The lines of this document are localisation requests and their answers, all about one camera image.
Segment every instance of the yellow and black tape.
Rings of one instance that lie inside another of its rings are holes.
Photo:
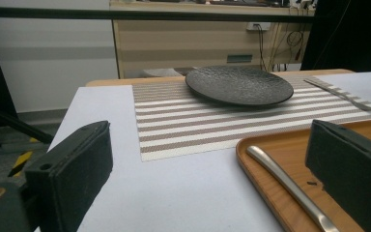
[[[33,152],[25,152],[22,153],[14,163],[14,167],[12,168],[11,172],[8,174],[8,177],[18,177],[20,176],[20,172],[22,171],[23,167],[25,166],[26,162],[31,158]]]

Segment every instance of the white wall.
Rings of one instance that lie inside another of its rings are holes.
[[[108,6],[108,0],[0,1],[21,8]],[[0,65],[17,112],[67,108],[78,87],[118,77],[111,21],[0,18]]]

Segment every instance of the wall socket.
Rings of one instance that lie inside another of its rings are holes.
[[[268,31],[271,28],[270,22],[248,22],[246,24],[246,30],[247,31],[259,31],[257,25],[260,25],[263,31]]]

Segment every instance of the horizontal black bar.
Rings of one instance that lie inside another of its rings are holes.
[[[329,20],[327,16],[222,14],[194,12],[144,12],[120,10],[59,10],[0,8],[0,17],[56,19],[121,19],[121,20],[180,20],[180,21],[266,21],[314,23]]]

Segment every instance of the silver utensil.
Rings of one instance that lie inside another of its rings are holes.
[[[303,209],[324,231],[339,231],[333,222],[319,209],[317,205],[297,186],[288,174],[261,148],[250,146],[248,154],[264,166],[278,182],[287,189],[290,194],[300,203]]]
[[[371,110],[371,106],[368,106],[366,104],[357,102],[357,101],[349,98],[347,95],[342,94],[342,93],[340,93],[340,92],[338,92],[338,91],[336,91],[334,89],[331,89],[331,88],[329,88],[327,86],[324,86],[324,85],[322,85],[322,84],[320,84],[320,83],[318,83],[316,81],[313,81],[313,80],[310,80],[310,79],[305,79],[304,81],[307,82],[307,83],[309,83],[309,84],[311,84],[311,85],[314,85],[314,86],[316,86],[318,88],[321,88],[321,89],[323,89],[323,90],[325,90],[325,91],[327,91],[327,92],[329,92],[329,93],[331,93],[331,94],[333,94],[333,95],[335,95],[335,96],[337,96],[337,97],[339,97],[339,98],[341,98],[343,100],[346,100],[346,101],[350,102],[351,104],[353,104],[354,106],[356,106],[357,108],[359,108],[361,110],[364,110],[364,111]]]

